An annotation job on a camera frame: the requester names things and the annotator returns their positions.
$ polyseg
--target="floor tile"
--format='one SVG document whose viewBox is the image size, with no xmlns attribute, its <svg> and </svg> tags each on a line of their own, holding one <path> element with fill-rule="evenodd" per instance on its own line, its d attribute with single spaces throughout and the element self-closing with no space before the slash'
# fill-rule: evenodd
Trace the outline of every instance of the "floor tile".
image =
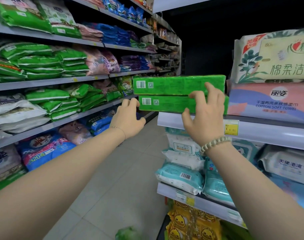
<svg viewBox="0 0 304 240">
<path fill-rule="evenodd" d="M 83 217 L 141 155 L 142 153 L 123 145 L 116 148 L 98 166 L 92 179 L 70 208 Z"/>
<path fill-rule="evenodd" d="M 143 233 L 142 239 L 155 240 L 167 213 L 164 197 L 156 193 L 158 181 L 154 175 L 163 161 L 143 154 L 84 219 L 111 238 L 119 229 L 134 226 Z"/>
<path fill-rule="evenodd" d="M 113 240 L 86 220 L 81 220 L 63 240 Z"/>
<path fill-rule="evenodd" d="M 166 156 L 162 153 L 162 150 L 167 149 L 168 147 L 168 137 L 164 132 L 155 139 L 155 141 L 144 151 L 144 153 L 166 159 Z"/>
<path fill-rule="evenodd" d="M 164 133 L 164 127 L 157 126 L 157 117 L 152 119 L 147 123 L 144 128 L 136 136 L 127 139 L 123 142 L 122 146 L 127 148 L 144 152 L 154 141 L 155 139 Z"/>
<path fill-rule="evenodd" d="M 62 240 L 80 220 L 78 214 L 68 209 L 43 240 Z"/>
</svg>

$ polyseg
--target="stack of blue bags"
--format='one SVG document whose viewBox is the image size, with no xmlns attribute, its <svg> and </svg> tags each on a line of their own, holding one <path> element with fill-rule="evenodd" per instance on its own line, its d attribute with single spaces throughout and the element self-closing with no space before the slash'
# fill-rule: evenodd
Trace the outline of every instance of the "stack of blue bags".
<svg viewBox="0 0 304 240">
<path fill-rule="evenodd" d="M 130 36 L 127 31 L 118 26 L 110 26 L 98 23 L 83 23 L 85 26 L 102 31 L 102 42 L 106 44 L 115 44 L 131 47 Z"/>
<path fill-rule="evenodd" d="M 141 70 L 142 71 L 143 70 L 149 70 L 150 67 L 147 65 L 147 61 L 146 61 L 145 57 L 144 56 L 139 56 L 139 58 L 140 58 L 140 61 L 141 61 Z"/>
</svg>

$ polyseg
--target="forearm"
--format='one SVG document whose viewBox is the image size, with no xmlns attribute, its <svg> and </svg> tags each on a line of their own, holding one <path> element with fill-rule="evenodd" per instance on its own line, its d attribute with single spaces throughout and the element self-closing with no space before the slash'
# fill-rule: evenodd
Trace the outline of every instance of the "forearm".
<svg viewBox="0 0 304 240">
<path fill-rule="evenodd" d="M 304 209 L 230 143 L 207 154 L 255 239 L 304 239 Z"/>
<path fill-rule="evenodd" d="M 108 129 L 1 190 L 0 240 L 42 239 L 123 140 L 122 130 Z"/>
</svg>

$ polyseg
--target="hand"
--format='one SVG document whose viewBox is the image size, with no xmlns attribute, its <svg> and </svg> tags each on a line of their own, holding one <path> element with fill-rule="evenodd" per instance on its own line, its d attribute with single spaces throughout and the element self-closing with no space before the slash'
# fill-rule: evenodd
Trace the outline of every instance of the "hand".
<svg viewBox="0 0 304 240">
<path fill-rule="evenodd" d="M 124 99 L 112 118 L 110 127 L 116 126 L 121 129 L 125 134 L 125 139 L 135 136 L 145 125 L 145 118 L 136 119 L 136 107 L 139 106 L 140 103 L 135 98 Z"/>
<path fill-rule="evenodd" d="M 194 120 L 191 119 L 188 108 L 182 113 L 185 130 L 200 146 L 224 136 L 223 113 L 225 95 L 209 82 L 205 83 L 205 87 L 209 92 L 207 102 L 202 91 L 193 91 L 189 95 L 190 98 L 194 98 L 196 101 Z"/>
</svg>

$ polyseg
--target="bracelet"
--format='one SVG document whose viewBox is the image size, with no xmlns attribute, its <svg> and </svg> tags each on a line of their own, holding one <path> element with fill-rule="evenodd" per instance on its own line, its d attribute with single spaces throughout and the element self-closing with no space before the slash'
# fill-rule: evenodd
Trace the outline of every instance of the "bracelet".
<svg viewBox="0 0 304 240">
<path fill-rule="evenodd" d="M 110 128 L 118 128 L 120 130 L 122 130 L 120 127 L 117 127 L 117 126 L 111 126 Z M 122 130 L 123 134 L 124 134 L 124 141 L 126 140 L 126 135 L 125 135 L 125 132 Z"/>
<path fill-rule="evenodd" d="M 208 149 L 210 149 L 210 148 L 214 147 L 215 145 L 218 145 L 222 142 L 226 142 L 226 141 L 232 141 L 232 137 L 222 136 L 218 139 L 210 141 L 208 144 L 205 144 L 204 146 L 201 147 L 200 154 L 205 156 L 206 155 L 205 152 Z"/>
</svg>

